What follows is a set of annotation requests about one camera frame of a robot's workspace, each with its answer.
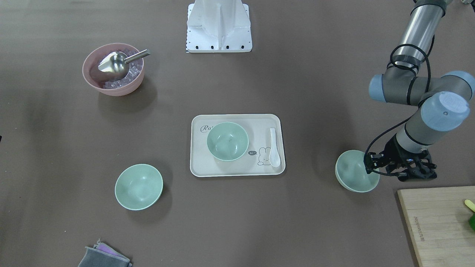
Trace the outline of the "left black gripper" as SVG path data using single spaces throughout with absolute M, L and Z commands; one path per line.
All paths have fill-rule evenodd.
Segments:
M 386 143 L 382 152 L 365 153 L 364 165 L 367 174 L 374 172 L 397 177 L 399 181 L 429 181 L 437 178 L 437 166 L 432 162 L 429 151 L 409 152 L 399 145 L 395 135 Z

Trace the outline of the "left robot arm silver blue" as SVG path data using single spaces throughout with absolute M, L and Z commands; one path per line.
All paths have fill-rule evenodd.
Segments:
M 390 53 L 384 74 L 369 84 L 374 100 L 417 107 L 414 115 L 399 123 L 402 128 L 379 153 L 367 150 L 363 157 L 367 174 L 397 177 L 399 181 L 437 177 L 429 147 L 458 128 L 470 113 L 474 77 L 451 71 L 433 78 L 429 54 L 449 0 L 416 0 L 399 45 Z

